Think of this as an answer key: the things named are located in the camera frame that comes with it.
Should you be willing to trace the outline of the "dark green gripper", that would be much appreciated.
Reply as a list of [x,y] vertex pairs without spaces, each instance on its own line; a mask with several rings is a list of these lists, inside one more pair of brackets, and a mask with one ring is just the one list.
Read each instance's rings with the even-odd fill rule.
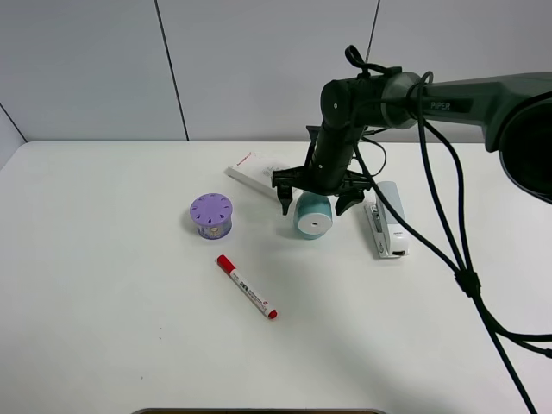
[[325,124],[306,128],[314,147],[309,148],[305,170],[289,168],[272,173],[272,188],[276,189],[282,214],[288,214],[293,190],[299,189],[336,196],[336,215],[341,216],[361,203],[365,198],[364,192],[373,187],[372,180],[365,175],[347,170],[363,128],[332,129]]

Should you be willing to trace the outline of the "dark green robot arm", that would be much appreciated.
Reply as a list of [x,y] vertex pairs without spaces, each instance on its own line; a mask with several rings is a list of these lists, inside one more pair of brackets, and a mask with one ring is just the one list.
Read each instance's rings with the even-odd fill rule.
[[394,68],[328,82],[320,106],[322,124],[310,130],[304,164],[273,173],[272,186],[284,213],[294,189],[336,196],[338,215],[361,202],[372,185],[348,166],[363,129],[409,129],[420,116],[480,127],[486,151],[499,152],[510,180],[536,198],[551,199],[548,72],[431,83]]

